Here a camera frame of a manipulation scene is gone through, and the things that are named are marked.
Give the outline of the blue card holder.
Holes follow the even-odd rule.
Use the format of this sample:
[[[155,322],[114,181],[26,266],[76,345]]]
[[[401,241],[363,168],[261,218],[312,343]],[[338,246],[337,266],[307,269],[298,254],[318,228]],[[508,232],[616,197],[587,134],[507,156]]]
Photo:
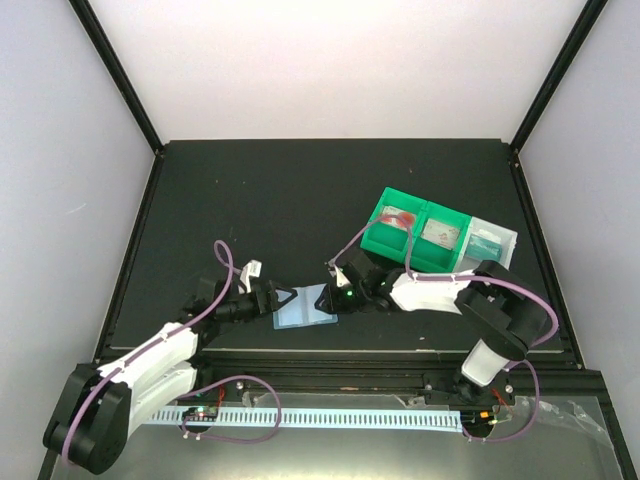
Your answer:
[[[296,287],[297,296],[293,300],[286,298],[287,304],[273,313],[275,330],[311,327],[324,324],[336,324],[338,316],[328,314],[315,307],[325,284]]]

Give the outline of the green bin compartment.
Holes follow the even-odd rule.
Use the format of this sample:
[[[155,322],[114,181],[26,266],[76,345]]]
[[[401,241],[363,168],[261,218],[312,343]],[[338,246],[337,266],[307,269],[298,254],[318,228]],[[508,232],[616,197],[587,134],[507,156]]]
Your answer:
[[[413,227],[411,268],[426,273],[452,272],[470,222],[468,214],[427,201]]]
[[[415,240],[424,225],[428,201],[400,190],[386,187],[374,208],[370,226],[362,235],[360,247],[393,261],[405,261],[409,238]]]

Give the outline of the clear white bin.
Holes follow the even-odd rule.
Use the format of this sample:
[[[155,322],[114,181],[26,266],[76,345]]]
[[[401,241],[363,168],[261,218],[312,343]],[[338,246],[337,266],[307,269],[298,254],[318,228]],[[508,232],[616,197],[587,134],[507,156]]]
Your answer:
[[[462,243],[454,272],[474,270],[484,260],[510,269],[518,233],[478,217],[472,217]]]

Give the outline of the teal striped credit card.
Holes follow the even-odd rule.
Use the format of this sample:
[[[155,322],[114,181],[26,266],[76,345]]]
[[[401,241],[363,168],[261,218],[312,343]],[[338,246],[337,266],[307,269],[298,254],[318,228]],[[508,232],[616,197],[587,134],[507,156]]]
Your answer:
[[[471,233],[465,255],[478,261],[499,261],[502,255],[501,238],[484,230]]]

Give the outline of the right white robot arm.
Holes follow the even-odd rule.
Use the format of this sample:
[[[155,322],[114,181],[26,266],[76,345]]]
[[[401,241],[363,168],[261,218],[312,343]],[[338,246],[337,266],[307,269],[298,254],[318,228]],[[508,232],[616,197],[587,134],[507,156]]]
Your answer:
[[[507,268],[483,260],[472,270],[427,274],[386,268],[355,248],[330,267],[314,307],[330,315],[439,311],[464,318],[477,342],[449,380],[430,384],[460,403],[480,405],[499,374],[521,364],[558,329],[551,306]]]

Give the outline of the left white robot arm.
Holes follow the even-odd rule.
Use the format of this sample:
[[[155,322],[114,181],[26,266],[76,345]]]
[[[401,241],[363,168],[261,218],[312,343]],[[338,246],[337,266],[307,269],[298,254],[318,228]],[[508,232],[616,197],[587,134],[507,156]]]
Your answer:
[[[222,324],[269,316],[298,295],[274,281],[246,286],[232,279],[217,282],[215,294],[211,304],[194,302],[186,321],[165,324],[120,359],[77,365],[45,428],[44,446],[93,474],[104,473],[152,414],[174,399],[202,399],[213,391],[213,372],[194,357]]]

